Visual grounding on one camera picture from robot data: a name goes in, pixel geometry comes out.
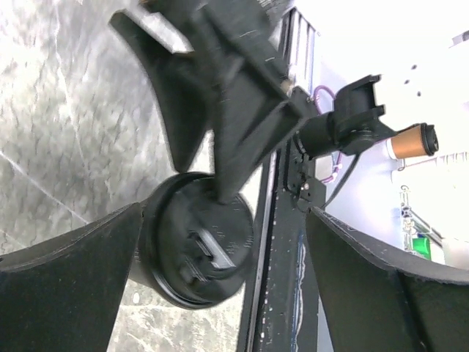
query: purple cable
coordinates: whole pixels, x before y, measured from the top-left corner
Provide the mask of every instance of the purple cable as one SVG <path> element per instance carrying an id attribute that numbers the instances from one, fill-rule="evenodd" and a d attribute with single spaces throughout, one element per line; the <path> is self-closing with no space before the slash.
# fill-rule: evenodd
<path id="1" fill-rule="evenodd" d="M 332 91 L 331 88 L 324 86 L 324 85 L 317 86 L 313 92 L 313 101 L 314 101 L 314 105 L 316 106 L 317 111 L 320 114 L 322 114 L 322 110 L 320 108 L 320 105 L 318 104 L 318 100 L 320 98 L 321 90 L 324 90 L 325 92 L 327 92 L 332 99 L 336 98 L 336 94 Z M 324 180 L 321 180 L 321 182 L 329 183 L 336 179 L 336 176 L 334 176 L 334 174 L 337 174 L 337 172 L 339 172 L 339 169 L 341 168 L 341 161 L 342 161 L 342 153 L 339 152 L 339 156 L 337 157 L 336 163 L 332 166 L 332 175 L 325 178 Z"/>

